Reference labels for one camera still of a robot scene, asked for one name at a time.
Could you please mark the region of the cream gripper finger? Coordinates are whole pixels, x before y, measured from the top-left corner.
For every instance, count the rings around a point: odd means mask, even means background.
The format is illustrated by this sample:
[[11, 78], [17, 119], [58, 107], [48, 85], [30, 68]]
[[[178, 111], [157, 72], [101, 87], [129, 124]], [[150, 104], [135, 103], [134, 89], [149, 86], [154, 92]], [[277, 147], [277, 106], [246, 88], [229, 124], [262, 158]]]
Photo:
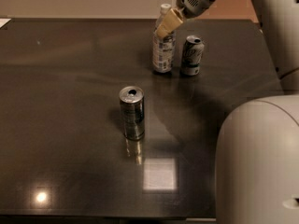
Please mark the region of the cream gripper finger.
[[175, 31], [183, 22], [184, 18], [181, 15], [181, 12], [177, 8], [171, 8], [166, 12], [161, 23], [157, 27], [155, 34], [159, 38], [165, 38]]

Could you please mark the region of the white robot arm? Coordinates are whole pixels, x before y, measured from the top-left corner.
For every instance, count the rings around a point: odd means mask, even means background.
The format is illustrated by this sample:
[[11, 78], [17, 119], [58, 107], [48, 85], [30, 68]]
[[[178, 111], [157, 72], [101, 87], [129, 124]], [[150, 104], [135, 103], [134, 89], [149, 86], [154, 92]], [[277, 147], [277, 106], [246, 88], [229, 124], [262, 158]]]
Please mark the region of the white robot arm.
[[299, 224], [298, 0], [251, 0], [284, 95], [224, 121], [216, 152], [215, 224]]

